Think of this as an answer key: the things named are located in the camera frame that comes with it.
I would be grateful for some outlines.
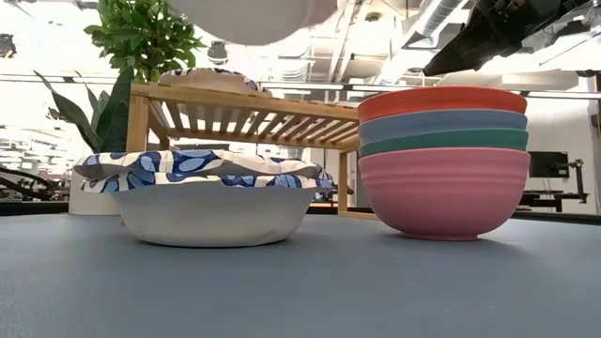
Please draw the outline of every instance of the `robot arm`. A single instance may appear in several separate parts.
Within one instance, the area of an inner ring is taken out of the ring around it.
[[[424,68],[424,75],[476,69],[496,55],[509,56],[522,40],[589,0],[479,0],[468,24]]]

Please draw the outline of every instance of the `monitor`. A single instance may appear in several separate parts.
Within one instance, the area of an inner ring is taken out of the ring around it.
[[[530,177],[569,178],[570,168],[566,152],[529,151]]]

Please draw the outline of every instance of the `blue floral pattern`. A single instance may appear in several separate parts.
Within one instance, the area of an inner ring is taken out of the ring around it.
[[[174,75],[174,76],[187,76],[193,74],[197,70],[209,70],[216,73],[233,74],[238,75],[240,79],[254,91],[266,93],[271,96],[271,92],[267,88],[263,88],[261,84],[249,79],[246,75],[233,70],[219,69],[219,68],[189,68],[189,69],[173,69],[165,72],[163,75]]]
[[[330,181],[311,179],[296,175],[277,176],[201,176],[197,173],[167,174],[135,171],[122,173],[103,179],[88,179],[84,181],[82,190],[85,192],[108,193],[126,192],[145,187],[163,184],[182,184],[193,182],[219,183],[233,188],[271,188],[284,187],[296,189],[313,189],[316,192],[329,192],[333,189]]]
[[[331,175],[315,163],[227,150],[145,151],[139,153],[102,153],[81,159],[75,171],[86,178],[101,179],[132,171],[150,173],[215,176],[276,176],[292,174],[313,179],[331,180]]]

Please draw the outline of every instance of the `wooden shelf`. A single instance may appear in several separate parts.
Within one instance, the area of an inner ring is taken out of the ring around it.
[[[182,115],[190,127],[184,126]],[[159,137],[161,150],[168,150],[170,139],[179,137],[337,149],[339,180],[346,183],[347,153],[359,148],[358,127],[357,110],[352,107],[135,83],[131,85],[127,151],[146,150],[149,130]],[[375,219],[347,212],[347,184],[339,184],[338,196],[339,215]]]

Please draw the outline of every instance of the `blue table surface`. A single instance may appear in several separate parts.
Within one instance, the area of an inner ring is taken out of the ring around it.
[[[255,248],[145,244],[116,217],[0,218],[0,337],[582,338],[601,227],[509,221],[477,242],[306,216]]]

